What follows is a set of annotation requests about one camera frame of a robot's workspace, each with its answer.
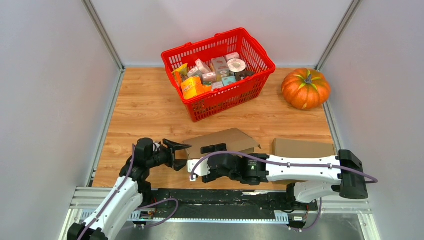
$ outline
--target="red plastic basket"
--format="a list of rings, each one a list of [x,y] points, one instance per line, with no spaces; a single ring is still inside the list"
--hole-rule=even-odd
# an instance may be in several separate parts
[[[246,70],[255,72],[255,75],[191,99],[184,99],[172,71],[186,63],[188,69],[191,69],[196,65],[197,59],[201,59],[209,66],[211,59],[233,52],[240,54],[240,59],[246,62]],[[188,42],[163,52],[162,60],[165,63],[166,74],[193,122],[257,98],[270,74],[276,70],[276,65],[264,48],[244,28],[218,33],[214,37],[196,43]]]

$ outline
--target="wooden table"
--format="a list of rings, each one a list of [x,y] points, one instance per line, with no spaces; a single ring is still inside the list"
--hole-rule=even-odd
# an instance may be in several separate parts
[[[262,147],[258,153],[271,153],[274,138],[333,143],[322,108],[297,110],[281,94],[281,83],[292,68],[278,68],[260,96],[207,119],[192,122],[170,84],[163,68],[128,68],[101,153],[93,187],[112,187],[131,155],[132,144],[140,138],[182,142],[230,128],[239,128]],[[152,188],[285,190],[278,183],[250,186],[226,177],[208,184],[189,181],[186,168],[176,172],[166,166],[150,170]]]

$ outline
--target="flattened cardboard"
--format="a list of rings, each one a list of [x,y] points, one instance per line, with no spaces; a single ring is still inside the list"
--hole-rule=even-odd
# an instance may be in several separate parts
[[[242,132],[238,128],[231,128],[224,131],[211,133],[204,136],[182,141],[184,144],[192,145],[187,150],[189,159],[200,159],[206,154],[201,154],[201,147],[225,143],[228,151],[242,152],[252,154],[255,152],[255,147],[261,148],[253,138]]]
[[[283,158],[299,159],[315,159],[337,155],[333,144],[283,138],[274,138],[271,154]],[[288,185],[299,182],[301,181],[282,180],[275,183]]]

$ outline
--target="gray floor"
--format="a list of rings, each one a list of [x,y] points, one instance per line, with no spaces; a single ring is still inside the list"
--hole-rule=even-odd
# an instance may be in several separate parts
[[[309,217],[309,224],[315,216]],[[116,240],[363,240],[356,214],[324,214],[310,231],[296,233],[276,224],[180,223],[134,229],[128,222]]]

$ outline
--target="light blue box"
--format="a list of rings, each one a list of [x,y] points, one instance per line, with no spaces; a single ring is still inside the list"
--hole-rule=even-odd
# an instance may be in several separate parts
[[[227,76],[222,78],[222,84],[224,85],[224,87],[231,84],[235,84],[236,82],[237,81],[235,76]]]

